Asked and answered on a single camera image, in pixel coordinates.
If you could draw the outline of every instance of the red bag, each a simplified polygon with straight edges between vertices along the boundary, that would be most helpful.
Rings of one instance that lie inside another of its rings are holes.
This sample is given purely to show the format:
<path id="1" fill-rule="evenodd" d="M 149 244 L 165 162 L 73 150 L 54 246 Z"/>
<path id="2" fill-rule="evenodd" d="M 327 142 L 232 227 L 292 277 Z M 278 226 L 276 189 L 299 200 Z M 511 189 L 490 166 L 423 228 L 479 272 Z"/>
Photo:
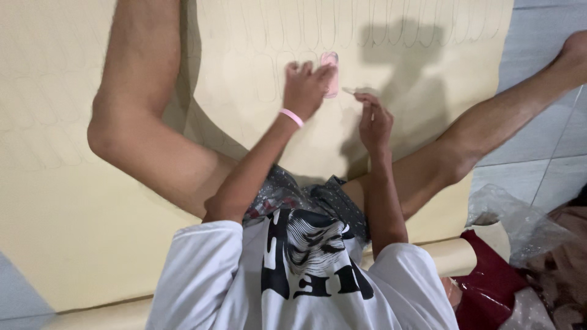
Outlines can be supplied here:
<path id="1" fill-rule="evenodd" d="M 453 277 L 463 292 L 456 316 L 461 330 L 496 330 L 514 309 L 516 293 L 528 286 L 505 260 L 477 237 L 474 230 L 461 234 L 477 256 L 477 266 L 467 276 Z"/>

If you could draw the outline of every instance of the foot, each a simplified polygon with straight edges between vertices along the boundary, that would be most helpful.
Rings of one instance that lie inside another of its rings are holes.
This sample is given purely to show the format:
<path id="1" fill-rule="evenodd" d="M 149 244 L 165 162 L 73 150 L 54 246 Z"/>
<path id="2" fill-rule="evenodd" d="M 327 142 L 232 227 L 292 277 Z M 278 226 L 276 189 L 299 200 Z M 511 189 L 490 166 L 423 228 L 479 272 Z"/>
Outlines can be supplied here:
<path id="1" fill-rule="evenodd" d="M 567 38 L 551 68 L 560 70 L 573 87 L 587 83 L 587 30 Z"/>

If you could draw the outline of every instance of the graphic print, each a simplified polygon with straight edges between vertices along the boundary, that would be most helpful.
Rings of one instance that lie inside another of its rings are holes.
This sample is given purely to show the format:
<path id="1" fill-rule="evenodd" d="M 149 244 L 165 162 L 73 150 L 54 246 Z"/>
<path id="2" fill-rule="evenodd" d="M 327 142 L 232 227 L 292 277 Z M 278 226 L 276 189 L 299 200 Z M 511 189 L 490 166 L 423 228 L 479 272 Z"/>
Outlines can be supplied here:
<path id="1" fill-rule="evenodd" d="M 353 238 L 347 224 L 326 215 L 293 209 L 278 210 L 268 216 L 267 246 L 261 271 L 261 292 L 272 289 L 284 299 L 289 299 L 289 283 L 285 263 L 293 275 L 306 275 L 310 281 L 299 280 L 299 287 L 311 287 L 311 291 L 296 291 L 300 295 L 330 297 L 326 280 L 332 275 L 340 282 L 338 294 L 360 291 L 363 299 L 373 297 L 373 288 L 345 251 L 343 240 Z M 348 258 L 346 265 L 331 270 L 341 258 Z"/>

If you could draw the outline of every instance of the hand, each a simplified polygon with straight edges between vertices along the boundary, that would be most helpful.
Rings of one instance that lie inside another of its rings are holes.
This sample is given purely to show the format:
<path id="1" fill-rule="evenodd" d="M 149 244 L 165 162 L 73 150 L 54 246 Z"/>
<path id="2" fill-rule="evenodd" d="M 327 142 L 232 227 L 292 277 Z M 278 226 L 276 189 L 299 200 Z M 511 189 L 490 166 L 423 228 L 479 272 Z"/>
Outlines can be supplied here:
<path id="1" fill-rule="evenodd" d="M 355 93 L 355 99 L 363 103 L 363 117 L 359 124 L 361 141 L 369 154 L 387 154 L 389 136 L 392 133 L 393 115 L 381 107 L 379 99 L 367 93 Z"/>
<path id="2" fill-rule="evenodd" d="M 304 122 L 318 110 L 328 84 L 336 68 L 323 66 L 312 73 L 312 62 L 298 64 L 291 62 L 285 66 L 284 108 L 295 113 Z"/>

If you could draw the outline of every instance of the white t-shirt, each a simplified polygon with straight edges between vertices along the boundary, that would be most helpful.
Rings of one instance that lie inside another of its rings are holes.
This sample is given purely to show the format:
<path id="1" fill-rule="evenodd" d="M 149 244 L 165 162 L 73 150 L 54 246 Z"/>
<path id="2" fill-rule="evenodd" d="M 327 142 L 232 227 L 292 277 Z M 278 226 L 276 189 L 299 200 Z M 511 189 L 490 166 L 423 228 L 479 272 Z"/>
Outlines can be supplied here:
<path id="1" fill-rule="evenodd" d="M 179 230 L 147 329 L 458 329 L 430 255 L 390 244 L 368 271 L 349 226 L 277 210 Z"/>

